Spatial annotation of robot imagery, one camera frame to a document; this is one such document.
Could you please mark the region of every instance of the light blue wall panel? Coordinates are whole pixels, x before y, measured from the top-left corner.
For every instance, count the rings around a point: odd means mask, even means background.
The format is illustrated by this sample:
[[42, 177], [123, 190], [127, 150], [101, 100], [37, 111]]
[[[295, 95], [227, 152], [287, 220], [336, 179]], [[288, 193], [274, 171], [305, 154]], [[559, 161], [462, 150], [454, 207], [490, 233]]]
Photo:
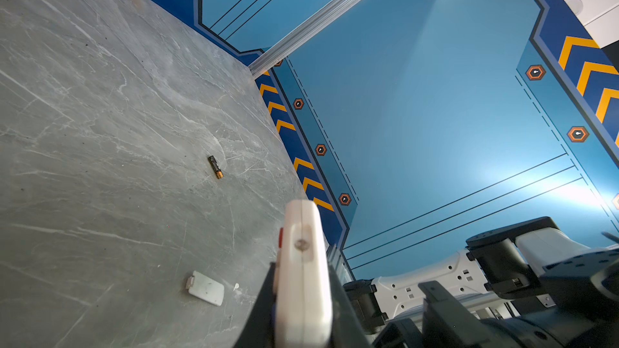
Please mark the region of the light blue wall panel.
[[[534, 0], [364, 0], [291, 54], [359, 194], [351, 267], [423, 241], [354, 269], [357, 278], [403, 273], [468, 236], [546, 215], [581, 242], [607, 243], [599, 230], [612, 224], [583, 187], [590, 179], [518, 79], [538, 14]], [[573, 199], [582, 192], [591, 199]]]
[[269, 1], [256, 2], [221, 36], [239, 50], [272, 46], [331, 0]]

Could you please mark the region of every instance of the orange hexagon marker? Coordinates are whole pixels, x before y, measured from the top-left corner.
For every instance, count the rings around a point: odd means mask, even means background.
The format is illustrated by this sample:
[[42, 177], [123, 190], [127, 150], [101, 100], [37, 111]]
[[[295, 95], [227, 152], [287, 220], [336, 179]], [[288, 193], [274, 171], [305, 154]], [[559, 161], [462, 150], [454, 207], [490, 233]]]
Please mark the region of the orange hexagon marker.
[[343, 193], [340, 195], [340, 204], [343, 206], [347, 206], [350, 204], [350, 195], [347, 193]]
[[318, 156], [324, 156], [327, 153], [327, 147], [324, 144], [318, 144], [315, 151]]
[[572, 127], [568, 132], [568, 137], [572, 143], [584, 143], [589, 137], [589, 132], [585, 127]]
[[296, 99], [295, 102], [292, 103], [292, 106], [294, 106], [294, 108], [297, 109], [298, 111], [303, 109], [304, 105], [305, 105], [305, 102], [303, 102], [303, 100], [300, 98]]
[[546, 74], [546, 70], [541, 65], [533, 65], [527, 70], [527, 77], [531, 81], [539, 81]]

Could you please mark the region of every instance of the gray marble floor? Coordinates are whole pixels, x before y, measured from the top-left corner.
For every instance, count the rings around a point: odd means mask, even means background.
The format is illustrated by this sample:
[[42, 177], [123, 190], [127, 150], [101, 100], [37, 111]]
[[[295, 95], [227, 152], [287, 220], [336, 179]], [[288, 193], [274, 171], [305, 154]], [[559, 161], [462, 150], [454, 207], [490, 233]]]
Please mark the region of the gray marble floor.
[[249, 71], [172, 15], [0, 0], [0, 346], [229, 347], [302, 196]]

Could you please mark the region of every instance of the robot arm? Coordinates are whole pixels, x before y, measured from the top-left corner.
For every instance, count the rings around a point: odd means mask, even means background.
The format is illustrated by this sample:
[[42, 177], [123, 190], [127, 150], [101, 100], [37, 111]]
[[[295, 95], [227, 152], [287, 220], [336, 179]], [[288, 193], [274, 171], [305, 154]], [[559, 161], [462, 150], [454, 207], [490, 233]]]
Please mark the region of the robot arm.
[[551, 218], [542, 217], [471, 237], [466, 249], [434, 265], [404, 275], [350, 282], [344, 289], [372, 333], [402, 313], [423, 311], [421, 282], [436, 281], [455, 298], [489, 292], [507, 300], [547, 296], [539, 280], [545, 266], [601, 250], [607, 249], [579, 244]]

